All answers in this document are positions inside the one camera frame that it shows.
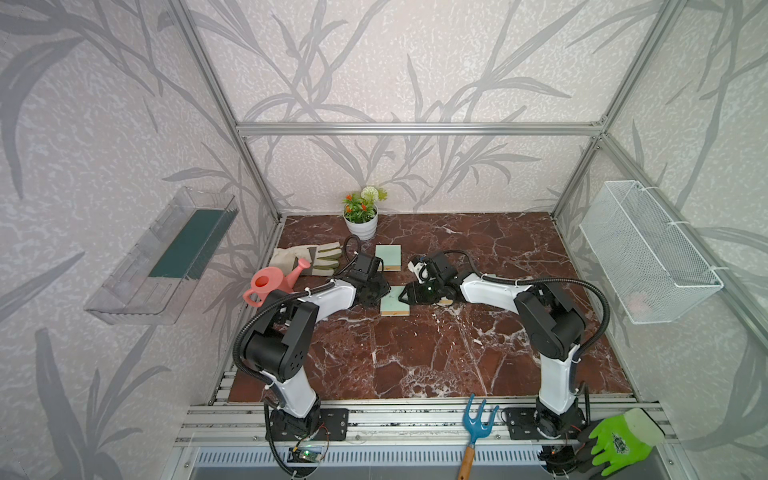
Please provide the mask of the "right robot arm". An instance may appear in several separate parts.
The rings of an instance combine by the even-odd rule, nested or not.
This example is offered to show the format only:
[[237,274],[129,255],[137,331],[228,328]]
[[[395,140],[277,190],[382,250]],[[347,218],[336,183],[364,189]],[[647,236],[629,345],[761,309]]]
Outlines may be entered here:
[[416,256],[408,263],[416,280],[407,284],[399,300],[408,305],[437,304],[443,299],[485,304],[519,316],[530,345],[541,357],[541,385],[534,422],[539,433],[556,439],[579,420],[575,374],[572,368],[596,340],[582,340],[586,318],[561,288],[580,285],[596,296],[588,282],[570,278],[506,279],[479,273],[474,266],[458,271],[446,252]]

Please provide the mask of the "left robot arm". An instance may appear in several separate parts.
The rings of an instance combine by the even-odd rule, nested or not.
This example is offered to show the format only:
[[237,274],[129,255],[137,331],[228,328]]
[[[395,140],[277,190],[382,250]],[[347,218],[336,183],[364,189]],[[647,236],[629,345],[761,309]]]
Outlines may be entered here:
[[269,293],[237,334],[232,359],[277,399],[264,407],[266,427],[277,429],[270,439],[309,438],[320,429],[321,400],[304,370],[316,323],[356,305],[375,307],[390,291],[383,260],[358,253],[320,286]]

